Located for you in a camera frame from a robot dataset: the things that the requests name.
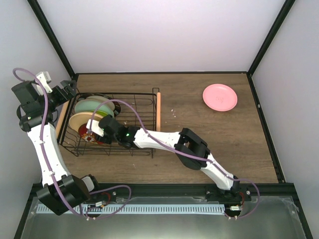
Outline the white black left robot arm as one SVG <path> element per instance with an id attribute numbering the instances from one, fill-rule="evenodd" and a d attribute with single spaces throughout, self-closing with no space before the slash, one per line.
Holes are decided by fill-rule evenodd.
<path id="1" fill-rule="evenodd" d="M 87 200 L 97 201 L 102 189 L 91 174 L 82 178 L 72 175 L 65 166 L 56 139 L 53 112 L 76 95 L 76 81 L 62 81 L 61 86 L 46 87 L 39 93 L 32 81 L 11 89 L 20 105 L 16 114 L 19 126 L 32 141 L 42 173 L 39 201 L 56 215 L 73 211 Z"/>

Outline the cream yellow plastic plate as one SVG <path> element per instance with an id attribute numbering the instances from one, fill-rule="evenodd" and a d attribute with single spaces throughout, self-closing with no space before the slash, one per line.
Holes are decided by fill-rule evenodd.
<path id="1" fill-rule="evenodd" d="M 74 114 L 70 119 L 69 119 L 69 126 L 71 129 L 74 131 L 78 131 L 80 126 L 83 124 L 87 124 L 88 120 L 91 119 L 92 117 L 92 112 L 80 112 Z"/>

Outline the pink plastic plate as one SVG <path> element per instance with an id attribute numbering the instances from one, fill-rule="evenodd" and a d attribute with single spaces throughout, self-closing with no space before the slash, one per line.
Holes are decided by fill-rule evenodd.
<path id="1" fill-rule="evenodd" d="M 202 93 L 202 97 L 209 108 L 219 112 L 232 110 L 238 102 L 235 91 L 224 84 L 212 84 L 207 86 Z"/>

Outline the red floral plate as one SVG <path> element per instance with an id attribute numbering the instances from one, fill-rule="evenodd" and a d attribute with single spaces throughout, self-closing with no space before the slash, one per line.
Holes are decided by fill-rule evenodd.
<path id="1" fill-rule="evenodd" d="M 112 141 L 107 138 L 102 138 L 99 140 L 99 136 L 95 133 L 88 133 L 88 129 L 86 128 L 86 125 L 83 124 L 78 128 L 78 134 L 79 136 L 85 141 L 92 144 L 111 144 Z"/>

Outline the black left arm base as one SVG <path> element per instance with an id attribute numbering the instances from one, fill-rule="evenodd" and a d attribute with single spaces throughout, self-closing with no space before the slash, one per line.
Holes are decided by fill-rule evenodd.
<path id="1" fill-rule="evenodd" d="M 109 205 L 111 205 L 116 196 L 115 189 L 102 190 L 99 193 L 92 194 L 91 199 L 85 204 L 85 212 L 88 214 L 102 213 Z"/>

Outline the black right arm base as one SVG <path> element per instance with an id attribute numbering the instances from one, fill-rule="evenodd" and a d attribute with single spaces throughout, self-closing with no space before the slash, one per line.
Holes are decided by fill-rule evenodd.
<path id="1" fill-rule="evenodd" d="M 238 190 L 221 190 L 215 184 L 205 187 L 206 200 L 208 202 L 218 202 L 224 205 L 224 214 L 227 217 L 238 219 L 243 216 L 245 202 L 251 202 L 251 196 L 241 187 Z"/>

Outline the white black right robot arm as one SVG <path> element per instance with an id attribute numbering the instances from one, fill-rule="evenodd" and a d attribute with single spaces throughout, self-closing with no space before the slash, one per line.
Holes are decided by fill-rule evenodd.
<path id="1" fill-rule="evenodd" d="M 160 132 L 146 130 L 139 126 L 125 126 L 113 117 L 106 116 L 100 121 L 87 123 L 87 128 L 97 135 L 97 140 L 106 144 L 112 141 L 131 148 L 154 148 L 175 153 L 182 164 L 192 170 L 206 174 L 228 201 L 239 195 L 239 181 L 227 172 L 213 157 L 207 143 L 188 128 L 180 132 Z"/>

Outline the lime green plate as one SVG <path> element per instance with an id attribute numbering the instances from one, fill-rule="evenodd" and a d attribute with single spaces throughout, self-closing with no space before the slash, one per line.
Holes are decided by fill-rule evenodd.
<path id="1" fill-rule="evenodd" d="M 112 118 L 114 118 L 114 112 L 111 111 L 111 112 L 105 112 L 105 111 L 101 111 L 101 110 L 97 110 L 96 111 L 96 114 L 99 114 L 101 115 L 102 117 L 105 117 L 107 115 L 110 115 Z"/>

